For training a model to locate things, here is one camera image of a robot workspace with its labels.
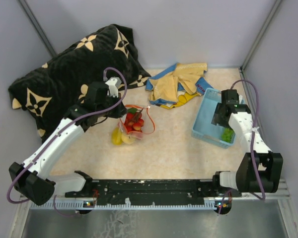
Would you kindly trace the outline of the green grapes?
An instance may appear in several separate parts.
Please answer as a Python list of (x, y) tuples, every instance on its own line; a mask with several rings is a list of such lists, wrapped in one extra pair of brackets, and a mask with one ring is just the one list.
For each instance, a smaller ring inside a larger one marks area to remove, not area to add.
[(221, 135), (221, 140), (227, 143), (232, 143), (234, 137), (234, 131), (231, 128), (224, 128)]

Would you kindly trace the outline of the yellow banana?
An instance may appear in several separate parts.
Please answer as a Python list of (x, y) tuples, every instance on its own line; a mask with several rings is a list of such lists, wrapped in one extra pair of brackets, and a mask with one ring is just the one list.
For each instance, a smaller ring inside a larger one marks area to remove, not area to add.
[(122, 132), (120, 128), (116, 127), (111, 134), (111, 142), (114, 145), (121, 145), (123, 143), (121, 136)]

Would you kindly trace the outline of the light blue plastic basket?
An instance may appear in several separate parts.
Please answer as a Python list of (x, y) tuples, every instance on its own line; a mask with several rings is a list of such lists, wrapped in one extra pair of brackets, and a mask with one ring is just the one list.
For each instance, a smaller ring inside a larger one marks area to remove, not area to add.
[(193, 123), (192, 137), (227, 149), (235, 143), (236, 137), (234, 132), (231, 133), (230, 140), (227, 142), (226, 140), (222, 140), (225, 134), (225, 128), (218, 124), (212, 124), (217, 104), (221, 102), (222, 98), (220, 90), (208, 88), (205, 91)]

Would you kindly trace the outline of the red strawberries bunch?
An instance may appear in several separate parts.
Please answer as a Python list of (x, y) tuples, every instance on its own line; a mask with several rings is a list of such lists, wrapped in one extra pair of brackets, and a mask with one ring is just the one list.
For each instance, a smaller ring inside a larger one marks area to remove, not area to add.
[(142, 119), (143, 109), (129, 108), (125, 118), (124, 126), (127, 133), (129, 132), (142, 132), (144, 120)]

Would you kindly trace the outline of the clear zip top bag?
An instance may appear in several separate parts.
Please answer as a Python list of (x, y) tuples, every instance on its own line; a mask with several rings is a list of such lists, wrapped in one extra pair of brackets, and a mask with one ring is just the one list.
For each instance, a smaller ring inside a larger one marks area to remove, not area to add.
[(114, 145), (131, 145), (155, 132), (155, 123), (149, 115), (150, 105), (126, 105), (127, 113), (118, 119), (118, 124), (111, 134)]

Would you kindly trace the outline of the yellow pear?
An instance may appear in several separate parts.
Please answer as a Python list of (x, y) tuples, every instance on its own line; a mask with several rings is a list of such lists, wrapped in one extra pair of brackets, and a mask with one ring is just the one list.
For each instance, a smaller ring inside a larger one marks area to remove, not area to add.
[(125, 144), (133, 144), (135, 141), (136, 141), (136, 138), (129, 135), (129, 134), (125, 134), (125, 133), (122, 133), (121, 135), (121, 140), (122, 142), (124, 142)]

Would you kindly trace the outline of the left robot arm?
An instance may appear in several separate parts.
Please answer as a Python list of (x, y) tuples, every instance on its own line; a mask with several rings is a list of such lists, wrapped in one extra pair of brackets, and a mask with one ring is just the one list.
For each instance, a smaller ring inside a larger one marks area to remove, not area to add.
[(50, 172), (60, 157), (99, 117), (120, 118), (126, 113), (119, 93), (120, 80), (110, 78), (106, 82), (89, 85), (86, 95), (69, 107), (59, 125), (48, 139), (21, 164), (14, 162), (8, 171), (12, 183), (7, 191), (9, 203), (15, 204), (10, 193), (13, 189), (36, 205), (45, 204), (56, 195), (77, 192), (87, 197), (93, 192), (90, 177), (83, 172), (51, 176)]

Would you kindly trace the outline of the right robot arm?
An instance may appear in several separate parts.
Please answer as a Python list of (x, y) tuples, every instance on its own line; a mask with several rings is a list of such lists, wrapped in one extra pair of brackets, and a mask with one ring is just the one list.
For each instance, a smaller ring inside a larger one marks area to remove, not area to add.
[(279, 187), (283, 157), (274, 153), (262, 139), (250, 108), (240, 101), (235, 89), (221, 91), (212, 124), (232, 129), (239, 139), (244, 157), (236, 172), (217, 172), (218, 180), (212, 183), (212, 191), (224, 196), (229, 189), (239, 192), (275, 193)]

